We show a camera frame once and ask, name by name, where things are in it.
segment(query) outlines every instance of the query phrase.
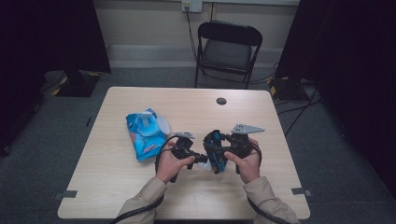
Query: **sleeve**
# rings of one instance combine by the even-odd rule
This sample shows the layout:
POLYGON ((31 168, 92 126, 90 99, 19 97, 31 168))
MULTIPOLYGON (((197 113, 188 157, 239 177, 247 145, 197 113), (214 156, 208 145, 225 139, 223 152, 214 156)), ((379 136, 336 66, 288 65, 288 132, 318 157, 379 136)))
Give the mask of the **sleeve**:
MULTIPOLYGON (((249 199, 263 212, 274 217, 280 217, 289 223, 300 223, 294 211, 275 196, 272 187, 265 176, 247 183, 244 186, 244 189, 249 199)), ((273 224, 274 222, 257 214, 254 218, 254 223, 273 224)))
MULTIPOLYGON (((155 203, 159 198, 161 198, 166 191, 166 185, 158 178, 152 177, 148 183, 140 190, 136 196, 127 200, 119 212, 119 216, 147 206, 149 204, 155 203)), ((153 223, 155 218, 155 209, 138 214, 133 217, 128 217, 119 223, 139 223, 139 224, 149 224, 153 223)))

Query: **white wall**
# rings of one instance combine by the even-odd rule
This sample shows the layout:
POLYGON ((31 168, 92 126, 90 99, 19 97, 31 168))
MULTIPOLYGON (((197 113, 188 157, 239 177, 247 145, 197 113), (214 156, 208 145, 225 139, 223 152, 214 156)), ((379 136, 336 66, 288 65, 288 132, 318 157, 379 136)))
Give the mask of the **white wall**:
MULTIPOLYGON (((176 1, 94 1, 107 45, 189 47, 189 26, 176 1)), ((211 3, 190 14, 191 30, 210 19, 211 3)), ((244 23, 262 32, 262 49, 283 49, 297 6, 215 3, 214 19, 244 23)))

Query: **wooden table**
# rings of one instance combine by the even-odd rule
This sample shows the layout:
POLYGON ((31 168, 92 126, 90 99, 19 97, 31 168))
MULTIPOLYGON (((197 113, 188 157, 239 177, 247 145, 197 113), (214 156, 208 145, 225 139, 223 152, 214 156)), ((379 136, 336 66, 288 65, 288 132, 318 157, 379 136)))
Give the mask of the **wooden table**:
MULTIPOLYGON (((310 216, 305 196, 291 192, 301 183, 267 91, 113 87, 67 188, 76 190, 77 196, 63 198, 60 218, 114 218, 124 202, 155 176, 154 158, 137 161, 125 120, 149 107, 168 121, 172 132, 193 133, 191 150, 200 153, 205 153, 204 137, 215 129, 231 133, 236 123, 264 128, 263 133, 249 135, 262 149, 261 174, 299 219, 310 216), (219 97, 227 104, 217 104, 219 97)), ((253 218, 242 186, 231 161, 219 175, 194 164, 192 170, 181 170, 175 184, 168 184, 157 219, 253 218)))

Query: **person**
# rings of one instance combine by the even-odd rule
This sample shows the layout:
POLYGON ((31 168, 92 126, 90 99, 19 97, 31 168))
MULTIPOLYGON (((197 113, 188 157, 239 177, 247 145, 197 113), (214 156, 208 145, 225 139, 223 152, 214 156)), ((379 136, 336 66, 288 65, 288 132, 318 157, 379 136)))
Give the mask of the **person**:
MULTIPOLYGON (((258 142, 249 138, 250 143, 258 146, 258 142)), ((169 141, 164 149, 174 147, 175 143, 169 141)), ((252 150, 251 154, 241 159, 231 152, 225 152, 224 156, 235 162, 239 166, 241 180, 245 183, 243 186, 249 199, 256 204, 263 212, 273 217, 279 217, 288 223, 300 223, 294 211, 285 203, 277 198, 272 190, 270 183, 265 176, 260 175, 259 154, 252 150)), ((186 159, 177 159, 170 150, 165 150, 161 155, 159 167, 155 177, 152 177, 148 183, 140 190, 136 196, 127 200, 121 208, 119 215, 126 212, 155 203, 166 192, 166 184, 175 176, 185 165, 194 162, 194 157, 186 159)), ((140 213, 133 217, 128 217, 119 223, 153 223, 155 218, 155 209, 140 213)), ((255 224, 272 224, 275 223, 264 216, 257 214, 254 217, 255 224)))

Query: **black folding chair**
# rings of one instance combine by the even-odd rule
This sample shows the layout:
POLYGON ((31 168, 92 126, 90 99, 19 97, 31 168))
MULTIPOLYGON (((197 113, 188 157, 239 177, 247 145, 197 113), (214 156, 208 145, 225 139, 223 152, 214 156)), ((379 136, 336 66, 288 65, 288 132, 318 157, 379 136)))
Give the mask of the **black folding chair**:
POLYGON ((262 34, 255 28, 225 21, 207 21, 198 27, 198 55, 195 84, 205 69, 244 76, 248 88, 262 34))

